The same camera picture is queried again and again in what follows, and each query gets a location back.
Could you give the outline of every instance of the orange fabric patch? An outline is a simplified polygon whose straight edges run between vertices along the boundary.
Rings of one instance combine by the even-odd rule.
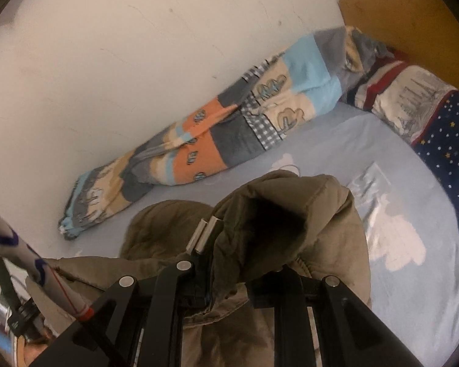
[[[192,145],[181,146],[173,161],[173,175],[177,184],[186,184],[227,169],[209,131]]]
[[[237,105],[222,107],[218,97],[215,97],[190,114],[182,124],[182,129],[184,132],[189,132],[193,138],[196,138],[225,117],[228,117],[237,107]]]

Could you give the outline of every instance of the star print pillow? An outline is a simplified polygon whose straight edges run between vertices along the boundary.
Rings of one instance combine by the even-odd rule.
[[[342,100],[374,113],[412,146],[446,191],[459,227],[459,91],[395,54],[378,59]]]

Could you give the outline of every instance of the blanket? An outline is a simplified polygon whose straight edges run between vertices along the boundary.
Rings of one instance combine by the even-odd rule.
[[[351,27],[302,37],[186,118],[81,175],[60,232],[74,239],[156,184],[202,180],[260,155],[302,123],[333,109],[377,57],[389,55],[383,43]]]
[[[412,146],[449,197],[459,229],[459,91],[395,51],[342,100],[374,113]]]
[[[184,319],[183,366],[273,365],[274,311],[254,309],[244,283],[284,264],[306,277],[338,276],[369,303],[371,273],[362,222],[351,192],[327,175],[298,177],[273,171],[236,189],[214,208],[199,202],[160,202],[132,220],[120,258],[48,262],[72,288],[94,301],[124,275],[153,277],[186,258],[192,233],[200,219],[210,216],[223,222],[204,249],[212,256],[211,300],[207,308]],[[27,288],[61,334],[72,317],[58,311],[32,280]],[[309,318],[318,352],[311,310]],[[55,360],[46,361],[54,365]]]

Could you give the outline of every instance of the bed sheet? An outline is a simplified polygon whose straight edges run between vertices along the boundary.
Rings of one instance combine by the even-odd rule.
[[[425,367],[459,343],[459,234],[447,196],[411,148],[370,113],[339,104],[278,147],[183,186],[157,186],[140,202],[88,230],[79,255],[115,256],[129,220],[165,199],[216,204],[268,171],[334,175],[356,198],[368,238],[372,310]]]

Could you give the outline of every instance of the white wall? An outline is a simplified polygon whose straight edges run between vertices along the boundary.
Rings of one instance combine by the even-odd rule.
[[[97,254],[102,233],[57,231],[79,174],[342,23],[336,0],[14,0],[0,18],[0,213],[45,257]]]

